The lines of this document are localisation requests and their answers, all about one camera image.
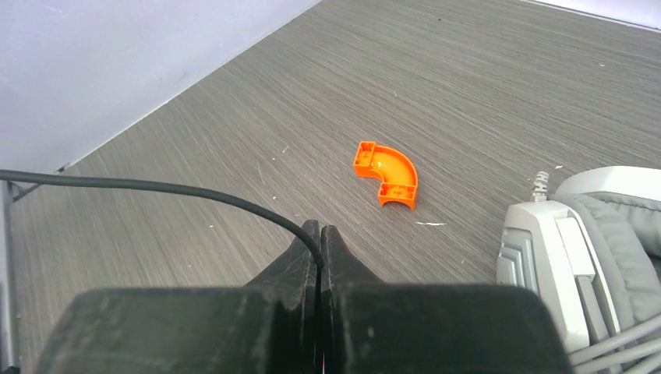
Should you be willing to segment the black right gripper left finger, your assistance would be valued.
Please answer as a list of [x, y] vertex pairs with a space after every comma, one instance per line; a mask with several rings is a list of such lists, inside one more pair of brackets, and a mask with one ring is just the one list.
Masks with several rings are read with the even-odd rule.
[[248, 284], [77, 295], [38, 373], [301, 373], [316, 267], [296, 239]]

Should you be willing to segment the large white grey headphones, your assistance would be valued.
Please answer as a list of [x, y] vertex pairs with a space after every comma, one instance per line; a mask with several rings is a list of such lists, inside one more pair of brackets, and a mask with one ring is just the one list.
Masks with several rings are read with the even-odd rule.
[[660, 370], [660, 172], [609, 166], [510, 206], [496, 281], [535, 292], [576, 373]]

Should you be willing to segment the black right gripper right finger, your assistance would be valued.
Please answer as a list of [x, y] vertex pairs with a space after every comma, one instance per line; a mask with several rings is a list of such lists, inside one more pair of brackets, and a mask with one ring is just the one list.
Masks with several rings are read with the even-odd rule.
[[491, 284], [388, 284], [334, 226], [320, 234], [328, 373], [569, 373], [531, 291]]

